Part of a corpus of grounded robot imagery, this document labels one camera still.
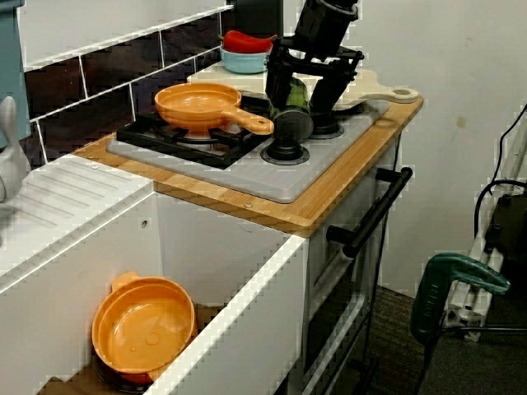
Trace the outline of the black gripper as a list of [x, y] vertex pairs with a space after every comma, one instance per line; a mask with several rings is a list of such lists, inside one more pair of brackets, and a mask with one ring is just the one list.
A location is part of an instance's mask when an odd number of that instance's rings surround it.
[[301, 73], [322, 77], [310, 96], [310, 115], [332, 110], [364, 58], [362, 52], [342, 46], [349, 25], [357, 19], [355, 1], [304, 3], [294, 33], [273, 40], [265, 87], [273, 107], [286, 105], [291, 77]]

